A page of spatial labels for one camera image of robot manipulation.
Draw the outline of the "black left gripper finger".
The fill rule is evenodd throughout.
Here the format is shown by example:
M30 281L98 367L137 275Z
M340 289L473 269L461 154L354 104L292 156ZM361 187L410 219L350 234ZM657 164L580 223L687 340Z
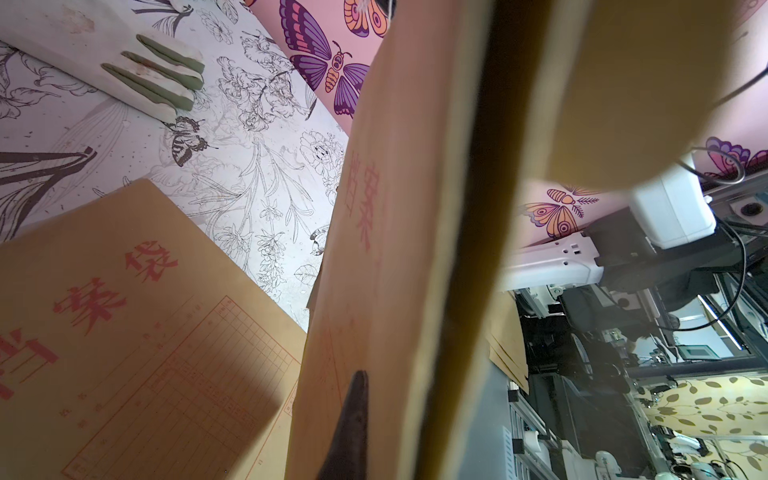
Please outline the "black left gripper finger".
M352 376L318 480L367 478L369 380L364 370Z

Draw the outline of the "brown kraft file bag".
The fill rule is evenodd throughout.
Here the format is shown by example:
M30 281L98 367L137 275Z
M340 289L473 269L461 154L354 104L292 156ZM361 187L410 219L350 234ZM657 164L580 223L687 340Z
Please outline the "brown kraft file bag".
M310 315L286 477L317 479L352 376L367 478L451 479L512 207L667 170L728 68L733 1L401 1L367 73Z

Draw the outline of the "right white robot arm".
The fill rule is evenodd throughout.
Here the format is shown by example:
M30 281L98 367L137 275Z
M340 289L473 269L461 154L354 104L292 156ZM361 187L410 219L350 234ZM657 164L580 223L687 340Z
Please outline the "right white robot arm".
M627 191L627 208L581 228L577 216L597 201L595 193L563 186L522 214L545 233L544 242L509 255L502 289L590 284L633 293L722 256L728 236L693 173L692 155L660 176Z

